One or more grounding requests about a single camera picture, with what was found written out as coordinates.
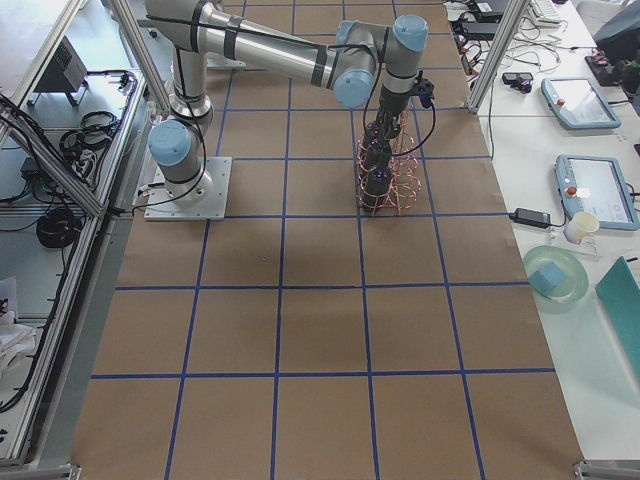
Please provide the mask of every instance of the white table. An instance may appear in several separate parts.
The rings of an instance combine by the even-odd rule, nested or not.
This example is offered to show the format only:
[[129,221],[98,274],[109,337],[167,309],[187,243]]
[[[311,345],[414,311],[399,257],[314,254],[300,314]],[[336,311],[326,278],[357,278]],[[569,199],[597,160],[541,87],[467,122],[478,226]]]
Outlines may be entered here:
[[[571,19],[562,45],[588,46],[588,32],[570,4],[559,7]],[[590,76],[585,50],[560,52],[562,63],[544,76]],[[502,68],[501,71],[528,71]],[[507,209],[529,208],[551,213],[562,223],[563,213],[553,165],[559,154],[616,157],[627,182],[640,189],[640,157],[633,144],[640,142],[640,118],[630,106],[617,108],[622,126],[613,131],[577,132],[564,129],[546,105],[536,81],[523,95],[496,80],[491,126],[495,144],[494,167]],[[621,94],[608,89],[610,100]],[[480,121],[489,145],[488,100]],[[514,225],[520,253],[545,243],[545,233]],[[577,255],[589,276],[586,297],[572,306],[559,306],[536,295],[547,341],[569,413],[586,459],[640,458],[640,386],[610,327],[593,287],[621,255],[640,256],[640,233],[600,230],[596,234],[599,257]]]

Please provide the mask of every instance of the tablet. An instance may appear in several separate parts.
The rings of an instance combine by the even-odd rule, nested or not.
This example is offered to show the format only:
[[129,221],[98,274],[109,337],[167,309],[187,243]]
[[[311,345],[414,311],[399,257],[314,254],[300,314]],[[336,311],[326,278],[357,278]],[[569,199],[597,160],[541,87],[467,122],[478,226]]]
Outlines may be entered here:
[[567,128],[620,126],[620,119],[589,78],[545,78],[542,93]]
[[[555,170],[567,216],[585,211],[598,217],[600,228],[640,228],[633,198],[615,158],[560,155]],[[576,188],[575,195],[567,192],[570,187]]]

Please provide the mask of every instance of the teal folder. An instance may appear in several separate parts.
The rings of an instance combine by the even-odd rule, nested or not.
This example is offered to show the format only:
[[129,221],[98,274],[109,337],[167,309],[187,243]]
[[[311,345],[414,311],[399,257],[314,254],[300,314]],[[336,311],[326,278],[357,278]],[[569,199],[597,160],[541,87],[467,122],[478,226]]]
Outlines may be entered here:
[[623,257],[616,260],[602,277],[596,286],[596,293],[609,315],[631,367],[640,378],[640,288]]

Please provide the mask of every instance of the blue joint cap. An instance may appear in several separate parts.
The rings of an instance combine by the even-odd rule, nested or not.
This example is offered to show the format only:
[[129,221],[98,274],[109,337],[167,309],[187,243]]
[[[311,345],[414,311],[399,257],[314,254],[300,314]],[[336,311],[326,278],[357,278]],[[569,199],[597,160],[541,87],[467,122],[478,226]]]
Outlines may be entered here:
[[401,15],[393,24],[393,34],[409,50],[422,52],[427,48],[429,25],[417,15]]
[[354,68],[340,75],[333,84],[333,94],[347,108],[357,108],[367,101],[373,89],[373,75]]
[[191,150],[191,134],[177,120],[167,120],[151,130],[149,150],[158,165],[178,165]]
[[356,24],[353,20],[344,20],[338,25],[338,31],[336,32],[336,45],[344,45],[347,43],[347,37],[351,28]]

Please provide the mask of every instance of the metal mounting plate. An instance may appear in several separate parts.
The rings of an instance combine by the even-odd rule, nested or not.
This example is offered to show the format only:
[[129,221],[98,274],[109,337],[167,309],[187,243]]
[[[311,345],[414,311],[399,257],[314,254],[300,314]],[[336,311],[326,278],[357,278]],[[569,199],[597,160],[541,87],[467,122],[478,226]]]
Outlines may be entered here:
[[[227,208],[231,164],[231,157],[207,158],[206,168],[213,179],[213,189],[207,190],[201,199],[189,205],[168,202],[147,207],[144,218],[147,220],[223,220]],[[164,182],[164,176],[159,168],[153,181]],[[164,202],[171,198],[164,188],[157,189],[149,195],[149,204]]]

